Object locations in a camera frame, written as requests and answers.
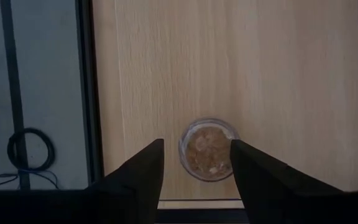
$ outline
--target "light wood tabletop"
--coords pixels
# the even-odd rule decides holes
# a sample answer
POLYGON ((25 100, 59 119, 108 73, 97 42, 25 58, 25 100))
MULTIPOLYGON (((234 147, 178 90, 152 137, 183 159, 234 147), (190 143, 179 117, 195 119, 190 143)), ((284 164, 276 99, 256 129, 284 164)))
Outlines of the light wood tabletop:
POLYGON ((178 141, 219 118, 243 141, 358 190, 354 0, 94 0, 106 173, 165 140, 161 199, 239 198, 187 174, 178 141))

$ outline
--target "brown granular substance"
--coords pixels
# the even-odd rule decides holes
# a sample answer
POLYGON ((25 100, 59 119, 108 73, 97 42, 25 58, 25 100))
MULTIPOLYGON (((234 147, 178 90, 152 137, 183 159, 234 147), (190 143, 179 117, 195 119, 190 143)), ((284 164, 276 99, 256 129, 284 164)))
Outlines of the brown granular substance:
POLYGON ((187 145, 190 169, 204 179, 218 179, 232 172, 230 142, 222 129, 205 127, 197 130, 187 145))

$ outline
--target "black cable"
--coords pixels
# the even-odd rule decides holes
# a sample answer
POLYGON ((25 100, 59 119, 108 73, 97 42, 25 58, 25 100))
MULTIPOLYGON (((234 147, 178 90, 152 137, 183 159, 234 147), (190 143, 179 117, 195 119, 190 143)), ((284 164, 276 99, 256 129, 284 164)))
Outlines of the black cable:
POLYGON ((24 172, 24 173, 34 174, 34 175, 37 175, 39 177, 42 177, 45 180, 51 182, 55 186, 56 189, 59 189, 58 184, 57 184, 58 180, 57 180, 56 175, 53 172, 47 170, 53 164, 53 162, 55 161, 55 148, 54 148, 54 146, 52 144, 52 141, 49 139, 49 137, 45 133, 43 133, 42 131, 40 131, 38 129, 35 129, 35 128, 25 128, 25 129, 23 129, 21 131, 18 131, 16 133, 14 133, 9 138, 9 142, 7 144, 7 156, 9 158, 10 162, 17 168, 18 172, 17 172, 17 174, 0 174, 0 177, 2 177, 2 178, 4 178, 4 177, 14 177, 11 180, 1 182, 0 185, 7 184, 7 183, 10 183, 10 182, 16 180, 17 178, 19 178, 19 174, 24 172), (15 145, 21 138, 24 137, 24 135, 26 133, 32 133, 32 134, 37 135, 38 137, 40 137, 42 139, 42 141, 47 146, 47 151, 48 151, 47 159, 39 167, 36 167, 36 168, 27 167, 24 163, 22 163, 18 159, 15 145), (48 177, 46 177, 46 176, 44 176, 42 174, 39 174, 39 172, 49 172, 49 173, 51 173, 54 176, 55 181, 52 181, 51 179, 49 179, 48 177))

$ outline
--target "gray floor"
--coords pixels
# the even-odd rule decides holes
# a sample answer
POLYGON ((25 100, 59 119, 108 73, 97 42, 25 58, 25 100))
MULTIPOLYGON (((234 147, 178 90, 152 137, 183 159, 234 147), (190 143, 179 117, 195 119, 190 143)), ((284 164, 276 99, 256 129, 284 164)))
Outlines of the gray floor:
MULTIPOLYGON (((63 189, 88 185, 80 88, 75 0, 15 0, 12 16, 22 94, 24 126, 38 128, 52 139, 56 161, 50 168, 63 189)), ((13 133, 11 99, 0 10, 0 173, 15 172, 6 155, 13 133)), ((26 136, 29 164, 39 165, 46 148, 26 136)), ((52 189, 30 176, 32 189, 52 189)), ((18 182, 0 186, 16 189, 18 182)))

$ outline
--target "round container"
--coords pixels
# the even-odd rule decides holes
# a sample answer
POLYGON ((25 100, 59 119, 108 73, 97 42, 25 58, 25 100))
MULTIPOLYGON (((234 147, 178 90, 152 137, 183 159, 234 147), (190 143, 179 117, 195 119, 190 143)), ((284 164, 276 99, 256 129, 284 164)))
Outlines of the round container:
POLYGON ((239 136, 237 134, 237 131, 224 121, 214 118, 196 120, 195 122, 189 125, 189 127, 183 133, 182 138, 179 140, 180 162, 190 175, 192 175, 193 177, 199 180, 207 181, 207 182, 216 182, 216 181, 223 180, 229 177, 233 173, 231 163, 229 160, 230 140, 238 139, 238 138, 239 136), (211 134, 208 136, 209 134, 208 130, 211 130, 211 133, 215 133, 215 135, 211 134), (201 141, 203 141, 202 144, 203 146, 205 146, 204 148, 194 147, 194 145, 197 146, 199 145, 198 140, 200 137, 198 136, 201 136, 201 138, 203 138, 201 139, 201 141), (224 145, 224 147, 222 147, 223 151, 219 152, 220 148, 213 146, 213 144, 216 143, 213 142, 214 141, 213 138, 216 138, 215 140, 218 140, 218 138, 220 140, 224 139, 224 141, 221 141, 223 142, 222 145, 224 145), (210 147, 208 147, 209 144, 207 144, 207 142, 209 142, 210 145, 214 147, 214 151, 211 153, 209 153, 210 151, 199 150, 199 149, 209 150, 210 147), (225 162, 220 162, 219 164, 213 163, 219 159, 209 161, 209 158, 219 158, 217 153, 224 155, 223 157, 225 158, 224 159, 225 162), (200 159, 204 162, 201 165, 199 165, 197 159, 200 159), (203 168, 210 167, 210 166, 212 167, 209 170, 208 169, 202 170, 203 168))

